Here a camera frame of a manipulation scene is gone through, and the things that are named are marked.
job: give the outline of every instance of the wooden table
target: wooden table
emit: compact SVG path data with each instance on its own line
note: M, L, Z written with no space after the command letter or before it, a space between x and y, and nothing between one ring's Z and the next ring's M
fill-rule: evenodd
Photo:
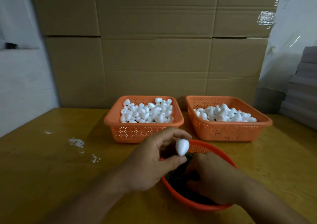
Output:
M101 172L136 147L118 144L104 125L103 109L53 109L0 138L0 223L34 223L80 193ZM187 113L181 127L196 139ZM212 144L263 182L312 223L317 223L317 132L285 116L252 143ZM239 206L200 212L182 206L159 182L124 196L104 223L252 223Z

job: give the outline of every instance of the basket rim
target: basket rim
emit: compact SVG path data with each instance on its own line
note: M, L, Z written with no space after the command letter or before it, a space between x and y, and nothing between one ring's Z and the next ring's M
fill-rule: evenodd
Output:
M130 99L130 98L135 98L135 97L146 97L146 98L169 98L171 99L174 103L176 103L176 105L173 105L174 107L174 111L178 112L179 116L180 116L180 121L178 122L173 122L173 123L121 123L121 122L114 122L111 121L109 119L109 114L114 112L113 107L116 106L117 104L121 104L122 99ZM125 95L125 96L121 96L120 98L117 99L117 101L114 103L114 105L111 107L111 109L108 111L107 115L104 118L104 123L109 126L109 127L133 127L133 128L137 128L137 127L179 127L182 124L184 124L184 116L182 114L182 111L180 110L180 107L176 101L175 98L171 97L171 96L163 96L163 95Z
M267 121L265 122L226 122L226 121L206 121L203 120L202 118L199 118L195 112L194 112L194 108L192 106L192 104L189 102L190 98L195 98L195 97L199 97L199 98L207 98L207 97L215 97L215 98L223 98L223 97L229 97L232 99L236 99L238 101L243 102L245 105L247 105L249 108L251 108L252 110L256 111L259 115L261 115L262 117L266 118ZM257 109L253 108L252 106L248 105L246 102L244 102L243 100L236 98L236 97L232 97L232 96L213 96L213 95L188 95L186 96L186 104L188 106L189 111L192 113L193 117L204 124L209 124L209 125L240 125L240 126L263 126L263 127L268 127L268 126L272 126L273 125L273 121L267 117L265 114L261 113L260 111L258 111Z
M229 164L231 164L233 167L238 168L236 166L236 164L234 163L234 161L226 154L224 153L222 150L220 150L219 148L217 148L216 146L213 146L212 144L203 142L203 141L199 141L199 140L189 140L190 145L196 145L196 146L202 146L205 147L206 149L210 150L210 152L214 153L214 150L217 150L219 153L221 153L223 156L225 156L227 161ZM185 197L183 197L181 194L179 194L176 190L173 189L173 187L167 182L165 176L163 176L161 178L163 184L166 186L166 188L168 189L168 191L172 194L172 196L174 196L174 198L176 198L179 202L186 204L187 206L190 206L192 208L195 208L197 210L202 210L202 211L220 211L220 210L224 210L227 209L231 206L233 206L233 204L225 204L225 205L204 205L204 204L200 204L194 201L191 201Z

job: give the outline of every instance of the green shredded grass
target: green shredded grass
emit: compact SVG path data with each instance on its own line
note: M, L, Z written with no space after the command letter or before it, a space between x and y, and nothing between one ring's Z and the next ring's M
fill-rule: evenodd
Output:
M211 205L211 206L218 205L217 203L213 202L209 198L202 196L196 192L193 192L186 187L186 182L188 182L189 180L193 180L193 181L200 180L199 174L196 171L193 173L190 173L187 176L184 175L188 164L191 162L195 154L196 153L188 152L185 155L187 158L187 162L184 163L183 165L180 165L176 170L170 171L169 173L167 173L165 175L165 179L174 190L176 190L183 197L193 202L204 204L204 205Z

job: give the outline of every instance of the orange basket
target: orange basket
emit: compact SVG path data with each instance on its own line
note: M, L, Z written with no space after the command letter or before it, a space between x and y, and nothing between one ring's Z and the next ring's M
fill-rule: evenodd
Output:
M272 125L272 120L249 106L242 100L227 96L187 96L188 115L198 137L205 141L251 142L256 140L260 132ZM217 122L199 118L194 109L207 108L225 103L230 109L236 108L250 113L257 122Z
M212 152L216 155L219 155L221 158L223 158L229 164L231 164L232 166L237 168L236 164L232 161L232 159L230 159L229 156L227 156L227 154L225 154L222 150L218 149L217 147L212 146L208 143L205 143L202 141L197 141L197 140L190 140L188 151L192 152L192 153L194 153L194 152L201 152L201 153ZM189 206L189 207L192 207L192 208L195 208L198 210L203 210L203 211L220 211L220 210L224 210L224 209L227 209L227 208L232 206L232 204L212 206L212 205L204 205L204 204L200 204L197 202L193 202L193 201L183 197L176 190L174 190L172 188L172 186L167 182L165 177L162 177L161 180L164 183L164 185L167 187L169 192L172 194L172 196L174 196L178 201L180 201L181 203L183 203L186 206Z
M131 103L139 105L140 103L155 103L155 98L160 97L164 100L171 99L174 117L173 123L121 123L120 110L123 108L123 102L129 99ZM116 142L120 143L140 143L147 136L159 132L167 127L180 127L184 123L184 117L175 98L170 96L142 96L128 95L120 97L105 116L104 123L110 127L112 136Z

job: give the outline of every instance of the hand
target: hand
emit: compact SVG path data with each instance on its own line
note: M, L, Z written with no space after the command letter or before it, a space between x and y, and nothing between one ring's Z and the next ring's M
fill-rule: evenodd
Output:
M185 175L197 171L200 181L188 181L187 187L213 200L224 204L236 204L248 176L212 152L198 153L189 163Z
M160 161L160 150L175 144L176 138L189 140L191 135L176 128L166 128L142 141L132 154L119 166L125 192L145 191L152 188L162 176L185 163L185 156L174 155Z

